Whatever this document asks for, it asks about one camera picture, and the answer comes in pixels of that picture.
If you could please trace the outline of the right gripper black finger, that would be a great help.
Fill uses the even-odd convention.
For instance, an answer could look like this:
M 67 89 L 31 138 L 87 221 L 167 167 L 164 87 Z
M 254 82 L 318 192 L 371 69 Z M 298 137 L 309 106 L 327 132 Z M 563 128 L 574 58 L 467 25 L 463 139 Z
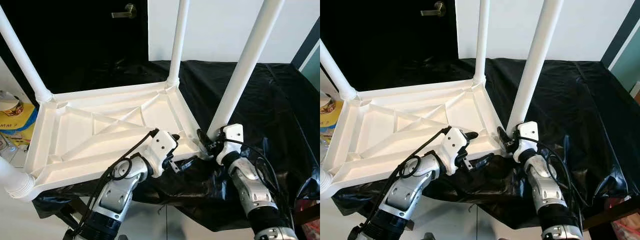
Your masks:
M 214 154 L 215 153 L 214 150 L 216 146 L 215 142 L 210 137 L 208 137 L 208 135 L 206 135 L 206 133 L 201 129 L 197 129 L 196 134 L 197 134 L 199 143 L 204 149 L 203 151 L 206 154 Z
M 502 143 L 503 148 L 506 150 L 506 138 L 509 137 L 509 135 L 502 126 L 498 126 L 496 129 L 497 129 L 499 140 Z

